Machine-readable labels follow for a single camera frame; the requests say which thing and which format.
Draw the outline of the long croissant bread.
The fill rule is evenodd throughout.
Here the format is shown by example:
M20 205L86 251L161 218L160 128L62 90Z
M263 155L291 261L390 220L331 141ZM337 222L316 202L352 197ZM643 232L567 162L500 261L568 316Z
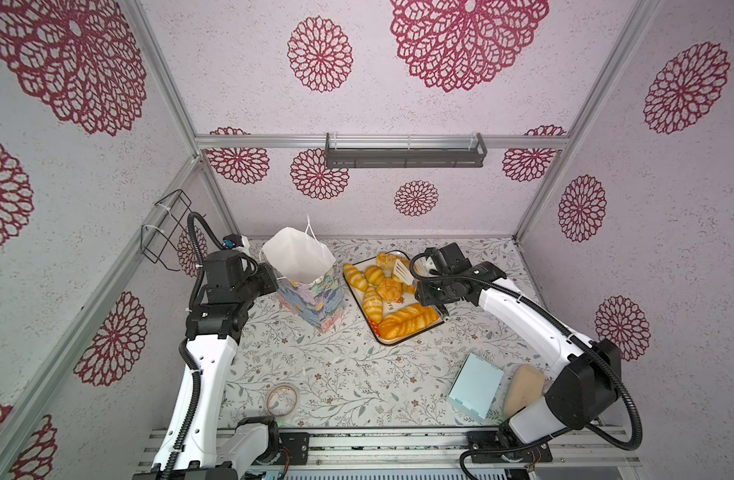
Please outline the long croissant bread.
M375 324L380 324L384 319L383 298L372 285L364 292L362 310L367 319Z

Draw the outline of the floral paper gift bag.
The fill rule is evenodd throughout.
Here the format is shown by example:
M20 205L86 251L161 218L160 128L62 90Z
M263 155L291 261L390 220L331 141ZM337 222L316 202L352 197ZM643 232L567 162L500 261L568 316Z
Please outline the floral paper gift bag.
M312 226L281 229L265 242L261 258L275 271L281 304L320 332L332 330L345 310L343 282Z

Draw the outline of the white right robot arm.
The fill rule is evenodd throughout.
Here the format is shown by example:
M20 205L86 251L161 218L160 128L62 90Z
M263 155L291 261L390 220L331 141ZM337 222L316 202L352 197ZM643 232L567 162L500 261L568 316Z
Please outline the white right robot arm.
M424 306L466 300L503 321L539 354L554 382L505 423L526 448L581 430L607 408L631 397L621 379L621 355L609 340L593 341L550 314L493 263L471 263L456 243L428 248L410 260L416 298Z

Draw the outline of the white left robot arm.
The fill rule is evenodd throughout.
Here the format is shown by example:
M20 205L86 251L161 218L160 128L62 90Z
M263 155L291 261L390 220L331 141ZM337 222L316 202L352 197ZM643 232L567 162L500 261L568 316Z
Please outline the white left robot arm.
M270 265L241 250L219 250L199 261L178 347L185 370L152 479L237 479L240 462L252 462L241 456L219 459L219 411L249 311L277 288Z

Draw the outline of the white slotted tongs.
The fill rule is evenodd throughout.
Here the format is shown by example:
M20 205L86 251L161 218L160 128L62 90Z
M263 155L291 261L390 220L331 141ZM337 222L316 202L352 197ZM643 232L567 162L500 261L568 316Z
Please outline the white slotted tongs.
M410 261L406 258L398 258L395 261L392 275L405 285L414 285L415 279L410 269Z

